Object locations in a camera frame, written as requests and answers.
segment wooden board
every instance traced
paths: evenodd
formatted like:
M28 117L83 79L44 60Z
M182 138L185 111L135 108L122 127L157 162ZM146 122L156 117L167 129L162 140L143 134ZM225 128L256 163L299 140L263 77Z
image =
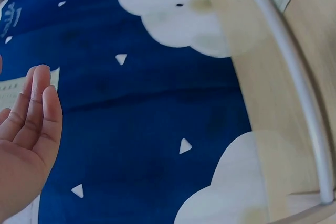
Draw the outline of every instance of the wooden board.
M320 203L318 192L308 194L291 194L287 196L287 208L291 215L298 214L307 209L311 209ZM319 222L318 224L335 224L336 214Z
M319 190L301 105L284 59L253 0L212 2L232 49L257 134L270 219L279 220L290 215L288 194ZM321 120L330 126L325 132L330 137L336 131L336 1L292 0L285 17L303 47L306 78L313 80L317 98L325 104Z

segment white cloud print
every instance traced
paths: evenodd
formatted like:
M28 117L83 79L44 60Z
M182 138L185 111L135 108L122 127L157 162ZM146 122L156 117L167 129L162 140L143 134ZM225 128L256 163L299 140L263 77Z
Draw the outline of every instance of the white cloud print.
M2 18L2 9L5 7L5 5L7 4L8 0L3 0L1 3L0 3L0 20Z
M211 185L182 205L174 224L261 224L267 219L256 138L248 132L225 150Z
M229 57L210 0L119 0L141 20L154 40L168 47L192 47L211 57Z

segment blue mat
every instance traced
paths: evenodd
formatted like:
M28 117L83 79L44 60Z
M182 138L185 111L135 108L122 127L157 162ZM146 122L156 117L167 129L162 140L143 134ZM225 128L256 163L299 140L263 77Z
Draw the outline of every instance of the blue mat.
M157 42L118 0L8 0L0 32L0 80L60 67L64 130L39 224L173 223L250 131L230 58Z

